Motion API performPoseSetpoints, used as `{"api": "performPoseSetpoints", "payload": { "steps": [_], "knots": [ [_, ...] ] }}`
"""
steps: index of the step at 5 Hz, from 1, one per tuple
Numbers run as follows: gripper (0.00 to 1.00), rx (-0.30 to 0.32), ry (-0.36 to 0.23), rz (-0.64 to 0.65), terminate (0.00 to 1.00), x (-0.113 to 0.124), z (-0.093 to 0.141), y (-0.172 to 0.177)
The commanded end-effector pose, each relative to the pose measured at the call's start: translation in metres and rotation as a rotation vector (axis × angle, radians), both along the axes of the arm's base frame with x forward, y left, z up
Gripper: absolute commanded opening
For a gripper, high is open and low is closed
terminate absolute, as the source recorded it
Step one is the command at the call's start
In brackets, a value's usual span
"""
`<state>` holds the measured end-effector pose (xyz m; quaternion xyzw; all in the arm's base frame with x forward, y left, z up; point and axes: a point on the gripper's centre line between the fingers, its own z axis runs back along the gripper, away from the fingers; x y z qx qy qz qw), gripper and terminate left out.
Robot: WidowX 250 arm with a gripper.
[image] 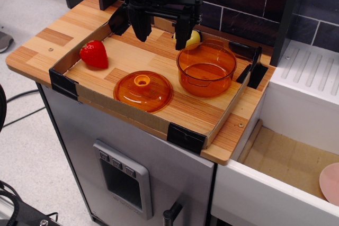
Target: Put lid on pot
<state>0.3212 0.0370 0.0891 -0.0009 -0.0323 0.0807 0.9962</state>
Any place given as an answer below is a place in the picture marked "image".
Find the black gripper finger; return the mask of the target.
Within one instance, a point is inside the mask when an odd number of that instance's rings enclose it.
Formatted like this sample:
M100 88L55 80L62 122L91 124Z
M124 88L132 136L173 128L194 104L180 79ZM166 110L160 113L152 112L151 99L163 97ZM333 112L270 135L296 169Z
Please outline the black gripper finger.
M128 4L127 6L129 21L141 42L145 42L151 33L151 17L146 13L148 9L147 5Z
M194 26L195 19L191 13L181 14L176 19L175 25L176 50L182 50L186 47L187 40L190 39Z

